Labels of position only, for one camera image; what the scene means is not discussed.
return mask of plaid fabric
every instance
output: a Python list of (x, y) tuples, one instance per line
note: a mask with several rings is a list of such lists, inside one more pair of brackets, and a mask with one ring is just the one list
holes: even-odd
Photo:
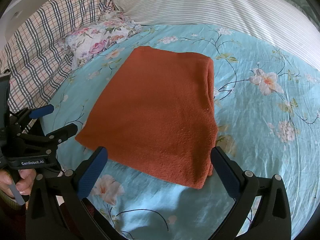
[(12, 111), (48, 104), (71, 72), (72, 58), (57, 41), (112, 10), (112, 0), (49, 0), (31, 15), (0, 51), (0, 73), (11, 71)]

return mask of folded orange cloth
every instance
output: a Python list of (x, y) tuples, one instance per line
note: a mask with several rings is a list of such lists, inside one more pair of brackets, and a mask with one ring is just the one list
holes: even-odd
[(105, 87), (76, 136), (109, 158), (159, 179), (202, 188), (218, 128), (213, 61), (138, 47)]

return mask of blue floral bedsheet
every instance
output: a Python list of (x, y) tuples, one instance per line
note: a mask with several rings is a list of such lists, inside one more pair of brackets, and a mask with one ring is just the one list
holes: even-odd
[[(80, 130), (102, 90), (138, 46), (213, 59), (217, 145), (243, 170), (283, 177), (294, 238), (320, 197), (320, 72), (267, 42), (216, 25), (145, 26), (68, 77), (50, 102), (55, 111), (42, 119), (44, 132), (71, 122)], [(58, 159), (64, 169), (74, 170), (91, 153), (71, 138), (60, 145)], [(111, 160), (89, 200), (121, 234), (145, 240), (208, 239), (234, 203), (217, 174), (196, 190)], [(250, 213), (240, 233), (251, 219)]]

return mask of floral pillow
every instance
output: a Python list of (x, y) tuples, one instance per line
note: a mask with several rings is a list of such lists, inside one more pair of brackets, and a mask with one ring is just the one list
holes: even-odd
[(120, 11), (103, 14), (96, 23), (82, 25), (58, 41), (59, 46), (73, 55), (71, 69), (83, 66), (99, 53), (139, 33), (141, 25)]

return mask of silver bolt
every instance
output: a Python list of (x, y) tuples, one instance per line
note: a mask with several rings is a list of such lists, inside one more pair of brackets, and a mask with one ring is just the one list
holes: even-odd
[(70, 177), (73, 174), (73, 170), (67, 170), (64, 172), (64, 175), (66, 175), (67, 177)]
[(281, 176), (279, 174), (276, 174), (275, 175), (275, 179), (280, 181), (282, 178), (281, 178)]
[(251, 178), (253, 176), (253, 172), (252, 171), (245, 171), (244, 174), (249, 178)]
[(41, 180), (43, 178), (43, 175), (42, 174), (38, 174), (37, 176), (36, 176), (36, 180)]

